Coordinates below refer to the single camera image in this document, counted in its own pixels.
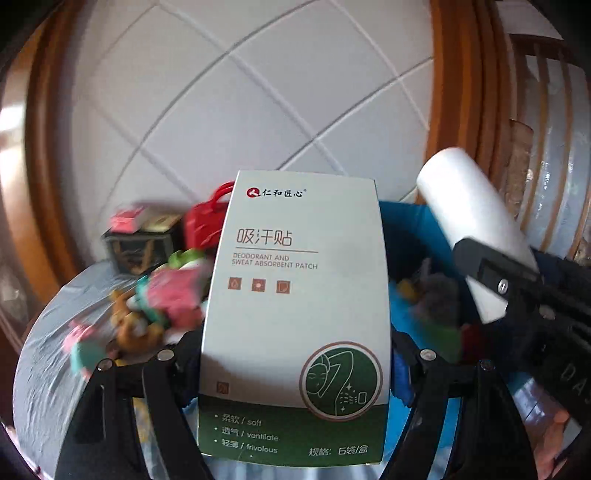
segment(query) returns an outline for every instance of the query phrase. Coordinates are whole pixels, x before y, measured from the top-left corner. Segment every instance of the orange icon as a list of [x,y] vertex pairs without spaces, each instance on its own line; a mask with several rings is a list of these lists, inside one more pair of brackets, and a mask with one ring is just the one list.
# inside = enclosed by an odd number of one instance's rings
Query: orange icon
[[230,277],[228,281],[228,290],[240,290],[242,288],[242,279],[240,277]]
[[227,382],[217,382],[216,392],[228,395],[230,393],[230,384]]
[[291,290],[291,282],[287,280],[277,280],[277,293],[288,294]]
[[265,291],[265,284],[267,283],[266,280],[262,278],[253,278],[252,279],[252,291]]

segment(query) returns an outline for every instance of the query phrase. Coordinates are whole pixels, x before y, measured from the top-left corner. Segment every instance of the red bag handle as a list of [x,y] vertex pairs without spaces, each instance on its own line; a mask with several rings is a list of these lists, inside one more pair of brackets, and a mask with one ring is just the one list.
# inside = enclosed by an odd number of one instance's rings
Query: red bag handle
[[217,201],[222,198],[224,195],[227,195],[228,193],[232,193],[232,190],[234,188],[234,182],[233,181],[229,181],[227,183],[224,183],[223,185],[220,185],[217,190],[215,192],[213,192],[213,195],[211,197],[211,199],[209,200],[209,207],[213,210],[216,206]]

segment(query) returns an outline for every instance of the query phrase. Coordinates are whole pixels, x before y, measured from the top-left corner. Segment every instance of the yellow object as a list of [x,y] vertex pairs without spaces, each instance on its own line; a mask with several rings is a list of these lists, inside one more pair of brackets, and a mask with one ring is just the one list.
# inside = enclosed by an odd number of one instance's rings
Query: yellow object
[[164,214],[152,217],[142,225],[144,232],[168,232],[181,219],[182,215]]
[[421,299],[420,293],[407,278],[398,282],[396,289],[398,290],[398,294],[411,305],[415,305]]

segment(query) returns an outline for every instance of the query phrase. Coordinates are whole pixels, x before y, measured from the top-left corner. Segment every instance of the pink box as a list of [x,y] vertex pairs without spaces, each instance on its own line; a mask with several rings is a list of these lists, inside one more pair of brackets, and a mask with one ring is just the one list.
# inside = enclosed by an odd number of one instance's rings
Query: pink box
[[131,207],[117,210],[111,217],[111,232],[113,233],[135,233],[152,212],[147,207]]

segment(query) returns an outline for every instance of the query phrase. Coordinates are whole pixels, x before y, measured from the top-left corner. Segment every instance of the black box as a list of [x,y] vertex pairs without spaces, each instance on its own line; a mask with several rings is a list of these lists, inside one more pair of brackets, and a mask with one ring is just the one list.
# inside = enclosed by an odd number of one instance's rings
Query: black box
[[183,223],[179,216],[172,227],[163,232],[116,233],[108,230],[103,234],[103,240],[120,274],[146,275],[168,263],[170,255],[177,250],[184,250]]

